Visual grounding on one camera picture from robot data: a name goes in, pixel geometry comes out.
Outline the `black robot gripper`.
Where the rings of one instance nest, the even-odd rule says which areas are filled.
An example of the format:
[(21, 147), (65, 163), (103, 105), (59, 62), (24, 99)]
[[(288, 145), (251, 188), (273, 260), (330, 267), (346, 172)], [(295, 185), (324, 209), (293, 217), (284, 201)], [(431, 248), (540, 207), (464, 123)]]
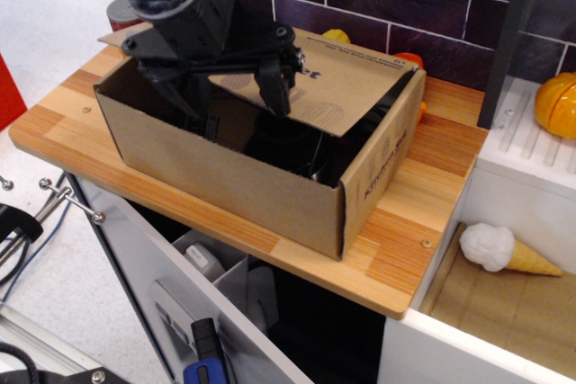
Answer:
[[(201, 73), (252, 73), (265, 106), (279, 118), (291, 112), (289, 93), (303, 62), (291, 27), (249, 12), (239, 0), (129, 2), (152, 27), (121, 47), (156, 79), (152, 84), (189, 126), (208, 119), (210, 81), (195, 75)], [(184, 72), (190, 73), (173, 77)]]

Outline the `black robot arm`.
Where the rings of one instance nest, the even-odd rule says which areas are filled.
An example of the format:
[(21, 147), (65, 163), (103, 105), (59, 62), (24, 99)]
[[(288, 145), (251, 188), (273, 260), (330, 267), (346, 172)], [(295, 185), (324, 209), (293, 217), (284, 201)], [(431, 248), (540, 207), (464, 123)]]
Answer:
[(199, 129), (207, 119), (210, 76), (251, 73), (265, 107), (282, 118), (304, 56), (291, 27), (253, 15), (241, 0), (128, 0), (150, 29), (123, 52), (159, 93)]

